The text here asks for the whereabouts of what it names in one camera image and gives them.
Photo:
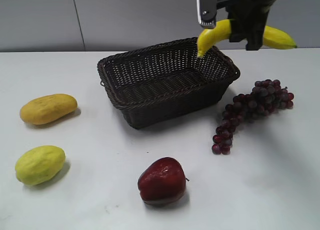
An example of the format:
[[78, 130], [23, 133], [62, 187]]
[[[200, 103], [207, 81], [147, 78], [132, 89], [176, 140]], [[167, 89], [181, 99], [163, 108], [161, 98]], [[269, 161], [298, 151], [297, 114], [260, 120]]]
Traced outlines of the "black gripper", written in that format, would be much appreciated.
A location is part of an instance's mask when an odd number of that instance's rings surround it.
[[197, 20], [204, 29], [216, 26], [217, 9], [225, 8], [230, 20], [230, 43], [247, 41], [247, 51], [257, 51], [263, 36], [269, 10], [276, 0], [196, 0]]

